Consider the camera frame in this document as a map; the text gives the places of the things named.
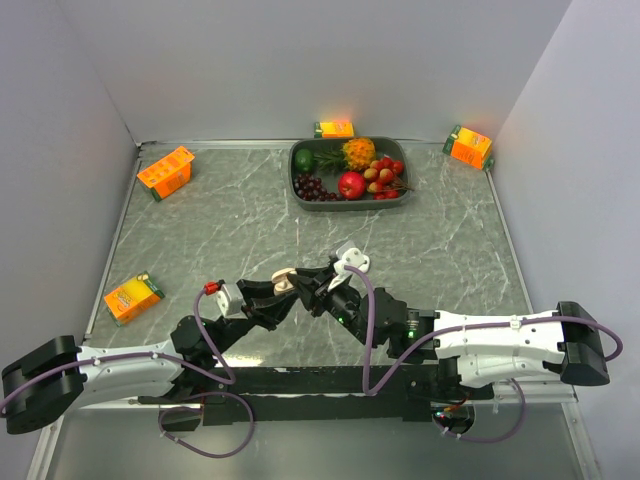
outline red connector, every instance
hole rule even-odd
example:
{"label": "red connector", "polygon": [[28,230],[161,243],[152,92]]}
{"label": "red connector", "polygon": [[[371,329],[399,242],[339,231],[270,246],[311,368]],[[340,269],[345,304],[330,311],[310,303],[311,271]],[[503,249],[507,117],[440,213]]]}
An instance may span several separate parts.
{"label": "red connector", "polygon": [[204,285],[204,293],[205,295],[212,295],[220,290],[220,285],[217,282],[209,282]]}

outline table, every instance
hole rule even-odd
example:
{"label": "table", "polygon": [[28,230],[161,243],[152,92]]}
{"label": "table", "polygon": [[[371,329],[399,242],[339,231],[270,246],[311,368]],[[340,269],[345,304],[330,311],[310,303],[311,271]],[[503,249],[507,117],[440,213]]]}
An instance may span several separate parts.
{"label": "table", "polygon": [[[144,145],[138,167],[176,146]],[[441,154],[440,145],[403,144],[417,189],[406,205],[331,214],[305,212],[289,197],[284,181],[290,145],[188,146],[196,159],[187,186],[156,203],[133,185],[99,296],[148,270],[167,297],[125,327],[117,327],[98,301],[86,336],[92,346],[166,339],[191,313],[205,282],[261,280],[286,266],[319,266],[330,247],[346,239],[371,257],[374,285],[412,307],[496,315],[530,309],[490,179]],[[212,301],[203,301],[201,310],[209,318],[218,315]],[[362,351],[332,318],[312,318],[295,307],[275,332],[254,329],[225,357],[236,367],[356,366]],[[389,363],[383,348],[374,363]],[[47,478],[195,478],[205,472],[234,480],[582,478],[586,469],[597,470],[585,457],[588,440],[580,437],[579,417],[568,416],[558,403],[575,402],[573,389],[550,384],[539,393],[535,382],[523,388],[534,403],[529,420],[519,435],[495,447],[456,444],[431,424],[397,419],[263,422],[247,449],[221,462],[158,439],[153,407],[98,405],[67,415],[56,432]],[[509,401],[508,391],[501,402]],[[473,431],[479,436],[505,431],[516,415],[510,405],[497,416],[490,406],[478,409]],[[200,429],[194,443],[232,448],[245,428]]]}

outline juice box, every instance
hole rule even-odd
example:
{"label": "juice box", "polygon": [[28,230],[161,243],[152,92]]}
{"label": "juice box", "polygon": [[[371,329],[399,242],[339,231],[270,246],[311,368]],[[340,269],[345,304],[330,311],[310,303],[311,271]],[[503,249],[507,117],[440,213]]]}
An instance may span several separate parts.
{"label": "juice box", "polygon": [[194,158],[189,150],[178,147],[138,173],[138,179],[149,189],[156,202],[159,202],[191,179],[191,160]]}
{"label": "juice box", "polygon": [[351,122],[316,122],[315,138],[353,137],[355,135]]}
{"label": "juice box", "polygon": [[456,125],[444,144],[442,151],[479,170],[489,170],[493,166],[491,139]]}
{"label": "juice box", "polygon": [[118,325],[125,325],[164,298],[148,272],[142,272],[104,297],[109,313]]}

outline green fruit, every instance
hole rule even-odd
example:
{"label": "green fruit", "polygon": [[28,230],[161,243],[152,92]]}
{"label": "green fruit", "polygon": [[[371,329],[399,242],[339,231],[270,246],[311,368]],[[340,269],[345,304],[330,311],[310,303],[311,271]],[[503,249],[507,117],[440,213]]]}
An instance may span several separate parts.
{"label": "green fruit", "polygon": [[313,170],[313,164],[313,153],[311,153],[311,150],[303,148],[296,152],[296,170],[309,173]]}

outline bunch of dark grapes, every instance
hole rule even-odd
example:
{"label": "bunch of dark grapes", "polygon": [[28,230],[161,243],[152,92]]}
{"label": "bunch of dark grapes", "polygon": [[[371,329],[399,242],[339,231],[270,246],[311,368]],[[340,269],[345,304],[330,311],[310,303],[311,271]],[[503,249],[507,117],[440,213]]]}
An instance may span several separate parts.
{"label": "bunch of dark grapes", "polygon": [[301,173],[293,181],[293,190],[303,200],[308,202],[337,202],[344,200],[339,193],[327,192],[322,180],[310,173]]}

